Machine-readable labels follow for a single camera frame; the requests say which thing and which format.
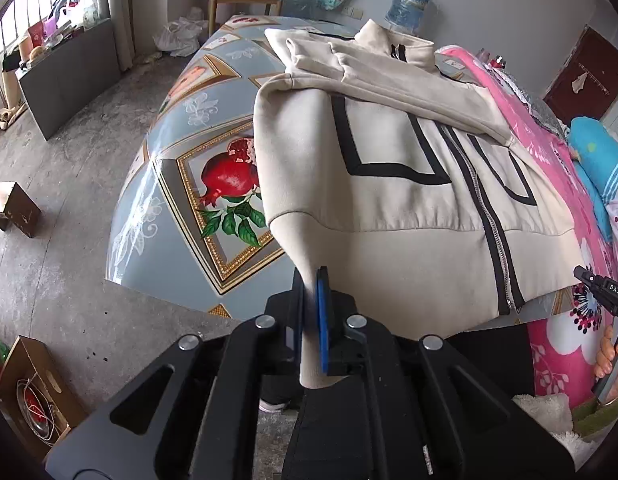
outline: white stripe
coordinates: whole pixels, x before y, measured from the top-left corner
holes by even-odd
[[[614,181],[613,182],[609,181],[607,184],[611,184],[611,186],[609,187],[608,191],[605,194],[606,202],[608,203],[613,199],[615,192],[618,191],[618,172],[614,176]]]
[[[618,171],[618,163],[615,165],[614,170],[611,172],[611,175],[609,175],[608,180],[606,181],[606,185],[604,186],[604,190],[602,191],[602,196],[605,196],[607,193],[609,193],[609,186],[612,182],[612,180],[615,177],[615,173]]]

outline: black zipper placket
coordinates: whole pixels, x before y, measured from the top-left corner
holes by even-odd
[[[438,123],[437,121],[436,126],[460,166],[460,170],[464,176],[467,186],[469,187],[473,202],[478,208],[478,213],[482,219],[482,225],[487,236],[489,253],[493,262],[496,288],[498,290],[498,312],[501,316],[506,316],[516,306],[516,303],[513,300],[509,276],[509,265],[506,257],[506,254],[508,253],[508,250],[505,249],[506,240],[500,235],[498,224],[496,223],[497,220],[494,218],[495,213],[492,211],[492,208],[487,207],[486,199],[483,195],[482,183],[480,182],[478,173],[460,146],[460,142],[457,138],[455,138],[455,135],[448,126]]]

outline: zipper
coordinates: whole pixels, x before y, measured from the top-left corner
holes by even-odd
[[[460,147],[460,145],[456,142],[453,136],[447,133],[447,139],[449,139],[449,141],[454,145],[456,151],[459,153],[460,157],[462,157],[464,164],[467,167],[469,174],[471,175],[471,182],[473,184],[475,195],[478,198],[478,204],[480,208],[482,209],[484,217],[489,222],[491,232],[493,234],[493,238],[496,242],[496,248],[498,250],[498,257],[500,258],[500,266],[502,267],[502,274],[504,276],[504,292],[505,292],[506,304],[508,305],[509,310],[512,310],[513,308],[515,308],[516,303],[513,300],[513,294],[511,292],[511,282],[509,279],[509,272],[508,272],[508,260],[506,259],[504,243],[503,243],[502,237],[500,237],[500,232],[496,225],[496,221],[493,219],[493,216],[491,215],[489,208],[487,208],[487,206],[484,203],[484,198],[482,196],[482,189],[481,189],[482,186],[480,185],[480,182],[478,180],[478,174],[476,173],[475,168],[473,167],[473,164],[471,163],[469,158],[466,156],[466,153]]]

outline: jacket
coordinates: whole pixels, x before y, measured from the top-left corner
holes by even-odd
[[[265,35],[287,68],[255,101],[263,207],[310,296],[327,266],[361,314],[414,339],[576,283],[566,203],[489,91],[439,75],[433,44],[371,20],[353,40]],[[301,380],[320,386],[314,312],[306,327]]]

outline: cardboard box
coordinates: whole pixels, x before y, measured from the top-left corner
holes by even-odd
[[[27,425],[16,400],[17,381],[28,380],[34,375],[32,384],[47,397],[54,412],[54,423],[59,434],[56,442],[78,426],[87,413],[56,370],[45,344],[36,339],[18,336],[0,374],[0,399],[3,401],[2,408],[19,430],[19,437],[27,450],[42,461],[51,447],[41,441]]]

